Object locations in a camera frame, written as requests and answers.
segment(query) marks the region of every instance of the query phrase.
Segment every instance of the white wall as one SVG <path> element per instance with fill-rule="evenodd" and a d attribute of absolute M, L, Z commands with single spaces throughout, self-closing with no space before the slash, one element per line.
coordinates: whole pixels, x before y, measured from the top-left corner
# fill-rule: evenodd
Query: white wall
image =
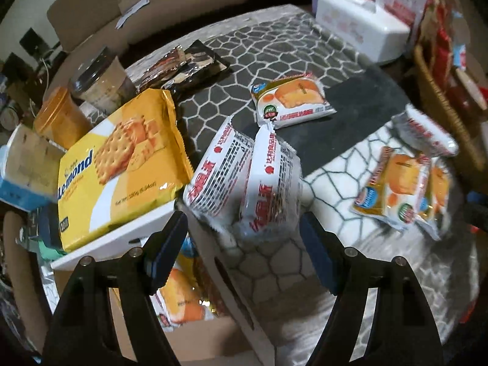
<path fill-rule="evenodd" d="M 49 46 L 58 37 L 47 19 L 47 10 L 56 0 L 15 0 L 0 23 L 0 60 L 5 61 L 11 52 L 35 67 L 36 61 L 19 44 L 29 28 L 39 34 Z"/>

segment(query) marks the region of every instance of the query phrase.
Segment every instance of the screw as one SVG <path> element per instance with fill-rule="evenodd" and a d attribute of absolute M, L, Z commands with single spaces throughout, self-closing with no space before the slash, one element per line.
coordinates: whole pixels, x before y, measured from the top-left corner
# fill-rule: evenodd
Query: screw
<path fill-rule="evenodd" d="M 349 257 L 356 257 L 358 255 L 358 251 L 354 248 L 346 248 L 344 249 L 344 253 Z"/>
<path fill-rule="evenodd" d="M 91 256 L 84 256 L 81 258 L 80 264 L 83 267 L 86 267 L 87 265 L 89 265 L 91 263 L 92 260 L 93 260 L 93 258 Z"/>
<path fill-rule="evenodd" d="M 401 267 L 405 267 L 407 265 L 407 260 L 405 259 L 405 257 L 402 256 L 395 257 L 394 261 Z"/>
<path fill-rule="evenodd" d="M 142 248 L 141 247 L 135 247 L 135 248 L 132 248 L 130 251 L 129 251 L 129 256 L 130 257 L 139 257 L 140 255 L 142 254 Z"/>

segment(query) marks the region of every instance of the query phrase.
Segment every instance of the orange plastic jar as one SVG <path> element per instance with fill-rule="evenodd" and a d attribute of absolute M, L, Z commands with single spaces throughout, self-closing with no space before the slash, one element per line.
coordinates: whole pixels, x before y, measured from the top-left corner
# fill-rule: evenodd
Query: orange plastic jar
<path fill-rule="evenodd" d="M 57 87 L 34 120 L 36 132 L 65 149 L 86 135 L 92 125 L 74 104 L 67 88 Z"/>

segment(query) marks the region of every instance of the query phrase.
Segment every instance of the yellow cracker package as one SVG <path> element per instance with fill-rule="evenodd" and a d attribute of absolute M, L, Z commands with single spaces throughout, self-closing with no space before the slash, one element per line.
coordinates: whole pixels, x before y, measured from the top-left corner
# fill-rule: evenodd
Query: yellow cracker package
<path fill-rule="evenodd" d="M 71 252 L 169 202 L 192 176 L 169 91 L 145 90 L 61 159 L 64 250 Z"/>
<path fill-rule="evenodd" d="M 430 159 L 424 154 L 410 157 L 383 147 L 380 161 L 352 210 L 377 218 L 397 230 L 414 222 L 424 198 Z"/>
<path fill-rule="evenodd" d="M 450 187 L 451 176 L 447 167 L 439 158 L 433 159 L 427 189 L 416 222 L 435 241 L 440 241 L 443 233 Z"/>

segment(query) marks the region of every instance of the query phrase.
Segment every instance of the wicker basket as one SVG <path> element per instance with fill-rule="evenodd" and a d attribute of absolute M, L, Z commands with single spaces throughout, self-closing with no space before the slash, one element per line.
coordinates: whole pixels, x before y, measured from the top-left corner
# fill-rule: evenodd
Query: wicker basket
<path fill-rule="evenodd" d="M 421 45 L 415 47 L 414 60 L 423 110 L 451 133 L 459 144 L 459 154 L 454 158 L 458 174 L 472 189 L 488 194 L 488 168 L 484 151 L 471 139 L 457 112 L 430 75 Z"/>

